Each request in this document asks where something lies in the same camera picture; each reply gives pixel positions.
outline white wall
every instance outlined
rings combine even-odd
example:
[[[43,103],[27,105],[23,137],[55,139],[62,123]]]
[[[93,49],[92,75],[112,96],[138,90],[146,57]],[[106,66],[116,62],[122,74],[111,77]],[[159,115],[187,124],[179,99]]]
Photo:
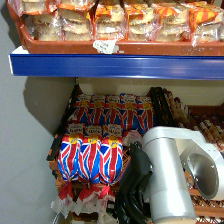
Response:
[[[0,10],[0,223],[52,223],[50,203],[57,192],[46,156],[74,80],[13,77],[8,54],[19,41],[4,1]],[[140,95],[162,86],[188,105],[224,102],[224,81],[80,78],[80,84],[88,94]]]

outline shelf price label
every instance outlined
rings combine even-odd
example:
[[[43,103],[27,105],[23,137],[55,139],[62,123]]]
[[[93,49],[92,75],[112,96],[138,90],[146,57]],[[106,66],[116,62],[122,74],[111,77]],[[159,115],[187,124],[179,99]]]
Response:
[[[93,47],[97,49],[98,53],[112,54],[116,52],[116,40],[95,40]]]

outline cardboard tray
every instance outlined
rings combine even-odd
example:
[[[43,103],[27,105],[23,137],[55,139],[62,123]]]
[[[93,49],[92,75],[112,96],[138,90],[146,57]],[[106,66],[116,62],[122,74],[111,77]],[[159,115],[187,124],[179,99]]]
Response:
[[[38,41],[28,34],[22,17],[9,6],[9,14],[15,23],[21,45],[31,54],[97,54],[93,41]],[[118,41],[116,54],[172,55],[172,56],[224,56],[224,42],[201,43],[193,47],[190,42],[130,42]]]

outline packaged snack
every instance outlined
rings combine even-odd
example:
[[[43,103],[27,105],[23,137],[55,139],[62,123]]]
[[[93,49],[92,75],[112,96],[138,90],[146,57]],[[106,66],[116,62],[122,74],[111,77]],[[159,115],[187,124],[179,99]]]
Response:
[[[178,3],[152,4],[159,16],[160,29],[156,41],[174,42],[190,39],[188,8]]]
[[[120,96],[107,95],[105,100],[104,123],[118,124],[122,122]]]
[[[122,40],[125,38],[126,20],[118,0],[101,0],[95,13],[95,39]]]
[[[71,129],[68,125],[67,133],[62,138],[57,165],[65,185],[51,204],[51,208],[57,214],[62,213],[65,218],[69,211],[73,212],[76,207],[73,202],[72,182],[78,180],[78,159],[83,142],[83,129],[80,129],[80,124],[78,128],[75,126],[73,124],[71,128],[73,131],[70,133]]]
[[[92,21],[87,11],[60,10],[65,41],[89,41],[92,39]]]
[[[61,41],[62,30],[58,12],[30,16],[32,23],[27,30],[33,29],[33,38],[39,41]]]
[[[57,9],[55,0],[9,0],[8,3],[18,16],[51,13]]]
[[[58,8],[68,10],[88,11],[95,5],[94,0],[57,0]]]
[[[76,201],[75,213],[98,212],[99,150],[102,141],[100,126],[87,126],[79,153],[78,180],[85,184]]]
[[[124,7],[128,26],[127,39],[131,41],[154,40],[158,19],[153,13],[153,8],[148,7],[143,0],[126,0]]]
[[[74,105],[74,112],[68,119],[69,122],[73,122],[75,124],[87,124],[90,99],[91,96],[89,95],[78,95]]]
[[[134,94],[120,95],[121,98],[121,115],[124,130],[138,130],[138,108],[136,96]]]
[[[105,184],[99,198],[99,216],[106,213],[108,200],[115,201],[110,186],[115,185],[122,168],[122,133],[121,126],[108,124],[104,129],[104,138],[100,147],[100,182]]]
[[[184,6],[189,8],[193,46],[200,42],[217,42],[220,37],[222,38],[223,9],[205,1],[188,3]]]
[[[156,116],[150,97],[138,96],[136,100],[138,107],[139,132],[144,135],[150,128],[156,126]]]
[[[89,117],[88,123],[92,125],[103,125],[104,122],[104,108],[105,108],[104,95],[92,95],[89,104]]]

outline shelf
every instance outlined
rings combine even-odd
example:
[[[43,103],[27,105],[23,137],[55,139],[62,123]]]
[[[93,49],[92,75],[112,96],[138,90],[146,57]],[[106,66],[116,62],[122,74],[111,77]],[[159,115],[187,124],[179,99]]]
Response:
[[[15,76],[224,80],[224,56],[29,54],[9,56]]]

